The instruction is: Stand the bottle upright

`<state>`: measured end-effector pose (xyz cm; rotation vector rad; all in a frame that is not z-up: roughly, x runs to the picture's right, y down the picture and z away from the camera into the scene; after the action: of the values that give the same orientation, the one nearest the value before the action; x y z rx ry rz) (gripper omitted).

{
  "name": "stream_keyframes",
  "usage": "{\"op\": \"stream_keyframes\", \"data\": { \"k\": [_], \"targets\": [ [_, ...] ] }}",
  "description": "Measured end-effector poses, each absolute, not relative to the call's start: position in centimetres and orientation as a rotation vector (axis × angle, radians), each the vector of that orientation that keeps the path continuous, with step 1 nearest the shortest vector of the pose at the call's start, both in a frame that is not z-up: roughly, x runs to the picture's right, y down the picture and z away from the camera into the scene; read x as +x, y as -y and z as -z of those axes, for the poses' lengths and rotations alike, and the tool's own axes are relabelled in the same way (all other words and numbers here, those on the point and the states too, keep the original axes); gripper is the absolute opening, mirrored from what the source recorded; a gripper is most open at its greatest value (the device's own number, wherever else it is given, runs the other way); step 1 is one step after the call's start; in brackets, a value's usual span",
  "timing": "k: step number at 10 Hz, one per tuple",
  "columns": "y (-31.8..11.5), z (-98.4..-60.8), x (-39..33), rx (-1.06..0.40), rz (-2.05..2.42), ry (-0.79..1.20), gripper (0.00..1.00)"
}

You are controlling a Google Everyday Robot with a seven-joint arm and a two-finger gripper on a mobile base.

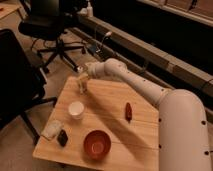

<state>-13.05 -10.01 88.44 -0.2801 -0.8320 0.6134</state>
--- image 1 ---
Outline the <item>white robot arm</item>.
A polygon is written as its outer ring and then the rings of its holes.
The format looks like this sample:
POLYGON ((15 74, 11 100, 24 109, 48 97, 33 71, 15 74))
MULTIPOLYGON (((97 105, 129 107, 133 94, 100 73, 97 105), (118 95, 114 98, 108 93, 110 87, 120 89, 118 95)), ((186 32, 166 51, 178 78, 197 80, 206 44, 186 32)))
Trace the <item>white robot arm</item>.
POLYGON ((115 58, 89 63, 77 77, 80 92, 88 80, 104 76, 119 78, 159 111, 159 171, 213 171, 206 112, 197 95, 164 88, 115 58))

